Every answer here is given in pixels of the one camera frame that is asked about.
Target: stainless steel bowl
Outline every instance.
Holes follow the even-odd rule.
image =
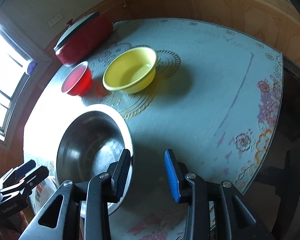
[[[110,163],[119,160],[123,149],[130,150],[130,169],[123,197],[117,204],[108,204],[109,214],[119,207],[130,185],[133,171],[131,136],[124,119],[112,107],[86,107],[85,112],[70,124],[61,139],[56,163],[59,184],[68,179],[75,183],[88,181],[107,171]]]

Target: electrical outlet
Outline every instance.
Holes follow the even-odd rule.
[[[60,22],[60,20],[63,18],[63,15],[61,13],[58,13],[54,19],[57,21],[57,22]]]
[[[55,18],[52,18],[50,21],[48,21],[49,26],[52,28],[54,25],[56,25],[57,21]]]

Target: round table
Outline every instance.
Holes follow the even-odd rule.
[[[107,66],[139,46],[157,52],[154,81],[137,94],[106,91],[102,76]],[[83,97],[62,94],[72,69],[62,66],[26,124],[24,156],[55,175],[58,145],[78,113],[99,103],[116,109],[130,129],[135,170],[125,200],[109,218],[112,239],[174,240],[184,233],[186,205],[171,197],[166,149],[205,180],[229,180],[242,193],[247,190],[277,124],[280,52],[220,25],[159,18],[115,23],[112,35],[86,60],[92,88]]]

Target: wall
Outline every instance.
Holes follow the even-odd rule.
[[[70,19],[104,0],[6,0],[1,10],[41,49],[55,38]],[[48,21],[57,13],[64,18],[52,28]]]

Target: pot lid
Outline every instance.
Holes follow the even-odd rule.
[[[89,22],[91,22],[94,18],[96,18],[99,15],[99,12],[94,12],[91,14],[88,14],[85,17],[82,17],[77,22],[73,22],[71,19],[66,23],[66,26],[68,26],[68,29],[65,31],[65,33],[61,36],[59,41],[57,42],[57,45],[53,48],[54,51],[57,51],[60,49],[66,42],[73,37],[74,34],[76,34],[82,27],[87,25]]]

